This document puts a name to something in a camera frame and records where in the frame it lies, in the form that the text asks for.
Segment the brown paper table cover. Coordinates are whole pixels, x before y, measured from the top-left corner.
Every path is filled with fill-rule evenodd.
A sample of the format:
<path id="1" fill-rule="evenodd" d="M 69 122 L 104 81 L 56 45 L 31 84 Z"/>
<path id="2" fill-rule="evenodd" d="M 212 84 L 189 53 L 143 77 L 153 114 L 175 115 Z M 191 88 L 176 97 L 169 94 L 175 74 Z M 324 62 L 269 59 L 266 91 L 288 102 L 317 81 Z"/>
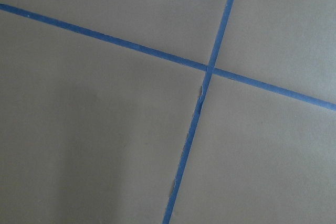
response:
<path id="1" fill-rule="evenodd" d="M 335 0 L 1 0 L 1 223 L 335 223 Z"/>

